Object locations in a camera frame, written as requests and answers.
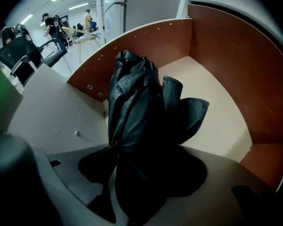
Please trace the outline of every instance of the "black hole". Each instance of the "black hole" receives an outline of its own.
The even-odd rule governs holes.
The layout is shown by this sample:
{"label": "black hole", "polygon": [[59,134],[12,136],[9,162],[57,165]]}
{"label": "black hole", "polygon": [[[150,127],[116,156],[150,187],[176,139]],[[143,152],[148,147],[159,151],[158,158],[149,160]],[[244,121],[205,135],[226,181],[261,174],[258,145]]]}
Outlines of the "black hole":
{"label": "black hole", "polygon": [[51,161],[50,164],[51,164],[52,167],[55,167],[55,166],[58,166],[58,165],[60,165],[62,163],[60,161],[58,161],[58,160],[54,160],[54,161]]}

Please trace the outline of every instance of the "ceiling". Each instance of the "ceiling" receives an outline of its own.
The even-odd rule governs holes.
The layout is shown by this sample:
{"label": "ceiling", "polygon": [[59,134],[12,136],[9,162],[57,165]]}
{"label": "ceiling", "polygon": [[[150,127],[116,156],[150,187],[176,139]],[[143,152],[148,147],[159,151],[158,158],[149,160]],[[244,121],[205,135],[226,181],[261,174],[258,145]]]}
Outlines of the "ceiling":
{"label": "ceiling", "polygon": [[8,24],[19,24],[24,18],[32,14],[33,17],[30,18],[25,25],[40,25],[44,13],[49,13],[52,16],[55,14],[63,16],[70,13],[69,8],[87,2],[89,3],[88,7],[96,6],[96,0],[58,0],[55,2],[51,0],[21,0],[10,12],[6,22]]}

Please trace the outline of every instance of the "black shirt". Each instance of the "black shirt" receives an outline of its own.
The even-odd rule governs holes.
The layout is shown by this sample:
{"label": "black shirt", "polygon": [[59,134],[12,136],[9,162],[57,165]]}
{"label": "black shirt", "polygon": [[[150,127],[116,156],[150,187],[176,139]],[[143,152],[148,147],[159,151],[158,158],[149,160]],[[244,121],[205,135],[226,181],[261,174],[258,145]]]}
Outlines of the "black shirt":
{"label": "black shirt", "polygon": [[2,38],[3,46],[6,45],[6,41],[8,39],[14,40],[15,39],[15,35],[14,35],[13,31],[12,31],[12,28],[5,28],[5,29],[3,29],[2,34],[1,34],[1,38]]}
{"label": "black shirt", "polygon": [[52,17],[48,17],[45,19],[45,26],[47,27],[48,25],[50,25],[50,30],[49,30],[49,34],[51,35],[51,37],[57,33],[58,31],[58,27],[55,27],[55,20]]}

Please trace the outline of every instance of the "person in black shirt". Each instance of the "person in black shirt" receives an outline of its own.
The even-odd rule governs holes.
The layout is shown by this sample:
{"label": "person in black shirt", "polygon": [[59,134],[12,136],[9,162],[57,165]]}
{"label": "person in black shirt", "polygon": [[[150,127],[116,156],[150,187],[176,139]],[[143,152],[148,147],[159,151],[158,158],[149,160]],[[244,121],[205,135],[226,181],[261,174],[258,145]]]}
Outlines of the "person in black shirt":
{"label": "person in black shirt", "polygon": [[3,24],[2,28],[0,29],[0,37],[2,38],[3,46],[14,40],[15,35],[12,27],[7,27],[6,24]]}
{"label": "person in black shirt", "polygon": [[58,22],[56,22],[54,18],[52,18],[48,13],[43,14],[42,21],[45,21],[45,26],[46,26],[45,36],[50,34],[52,38],[56,38],[61,50],[67,51],[62,39],[62,33],[59,31],[59,26],[57,24]]}

